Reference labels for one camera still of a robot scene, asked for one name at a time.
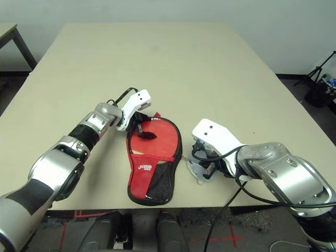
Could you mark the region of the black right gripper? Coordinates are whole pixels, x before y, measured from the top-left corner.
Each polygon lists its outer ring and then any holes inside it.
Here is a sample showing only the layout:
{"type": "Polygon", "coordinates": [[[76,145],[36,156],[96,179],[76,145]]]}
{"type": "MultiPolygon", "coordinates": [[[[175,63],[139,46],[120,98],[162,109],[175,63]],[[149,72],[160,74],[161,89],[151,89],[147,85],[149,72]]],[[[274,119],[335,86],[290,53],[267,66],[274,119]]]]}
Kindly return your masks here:
{"type": "Polygon", "coordinates": [[[204,179],[212,179],[217,172],[229,177],[229,171],[224,159],[220,160],[215,151],[205,149],[204,143],[200,140],[197,140],[193,145],[193,158],[201,166],[201,175],[204,179]]]}

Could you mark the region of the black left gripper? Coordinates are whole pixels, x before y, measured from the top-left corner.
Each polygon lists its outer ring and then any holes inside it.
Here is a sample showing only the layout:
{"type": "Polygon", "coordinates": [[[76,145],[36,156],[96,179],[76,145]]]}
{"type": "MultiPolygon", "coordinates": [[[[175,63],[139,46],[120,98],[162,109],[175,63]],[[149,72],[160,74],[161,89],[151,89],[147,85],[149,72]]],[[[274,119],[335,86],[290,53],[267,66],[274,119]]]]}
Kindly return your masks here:
{"type": "Polygon", "coordinates": [[[157,138],[157,135],[155,133],[150,132],[150,131],[143,131],[142,123],[144,121],[147,121],[147,115],[136,111],[131,117],[131,119],[129,120],[127,130],[132,130],[134,127],[136,127],[137,132],[138,132],[138,137],[142,139],[149,139],[149,140],[157,138]]]}

